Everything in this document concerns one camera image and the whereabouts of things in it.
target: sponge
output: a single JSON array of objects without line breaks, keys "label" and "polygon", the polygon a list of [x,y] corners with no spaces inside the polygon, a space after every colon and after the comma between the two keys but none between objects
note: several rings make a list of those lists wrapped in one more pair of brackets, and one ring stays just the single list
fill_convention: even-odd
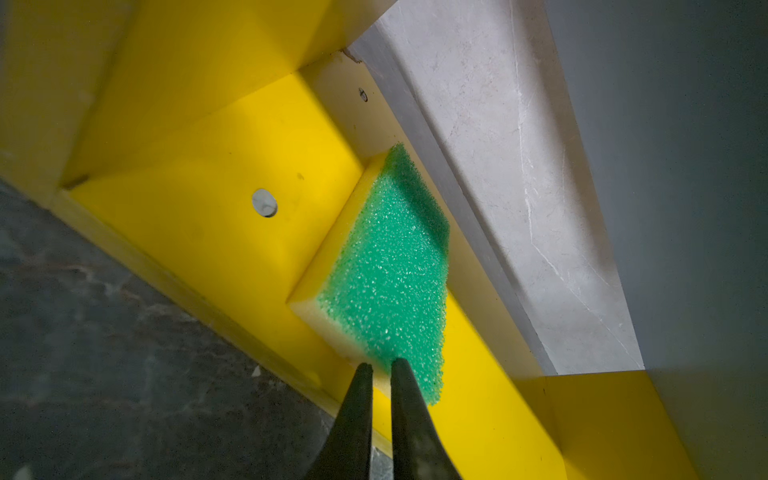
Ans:
[{"label": "sponge", "polygon": [[370,161],[289,306],[350,362],[370,362],[385,394],[392,361],[407,359],[434,405],[442,388],[449,232],[397,144]]}]

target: small hole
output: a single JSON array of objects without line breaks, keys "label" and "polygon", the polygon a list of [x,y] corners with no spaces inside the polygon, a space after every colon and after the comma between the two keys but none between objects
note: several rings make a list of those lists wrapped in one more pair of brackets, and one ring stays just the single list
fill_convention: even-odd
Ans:
[{"label": "small hole", "polygon": [[277,200],[268,190],[260,188],[250,199],[256,212],[265,218],[274,217],[277,213]]}]

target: marble surface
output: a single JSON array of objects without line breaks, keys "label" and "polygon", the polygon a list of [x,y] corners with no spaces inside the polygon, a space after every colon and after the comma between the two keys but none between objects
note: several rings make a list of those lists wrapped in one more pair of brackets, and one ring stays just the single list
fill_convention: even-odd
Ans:
[{"label": "marble surface", "polygon": [[295,479],[333,424],[4,184],[0,365],[0,478]]},{"label": "marble surface", "polygon": [[377,22],[560,374],[642,369],[544,0]]}]

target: dark marble floor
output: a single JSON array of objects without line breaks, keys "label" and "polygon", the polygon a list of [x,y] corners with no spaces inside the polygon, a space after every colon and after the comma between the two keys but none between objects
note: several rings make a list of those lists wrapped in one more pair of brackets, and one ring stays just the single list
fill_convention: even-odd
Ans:
[{"label": "dark marble floor", "polygon": [[332,423],[0,184],[0,479],[295,479]]}]

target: green scouring surface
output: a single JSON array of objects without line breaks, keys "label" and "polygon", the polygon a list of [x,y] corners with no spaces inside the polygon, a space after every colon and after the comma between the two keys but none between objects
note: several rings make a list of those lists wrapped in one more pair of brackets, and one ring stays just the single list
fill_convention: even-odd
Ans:
[{"label": "green scouring surface", "polygon": [[318,295],[320,308],[388,374],[394,359],[407,359],[429,405],[442,388],[449,231],[397,144]]}]

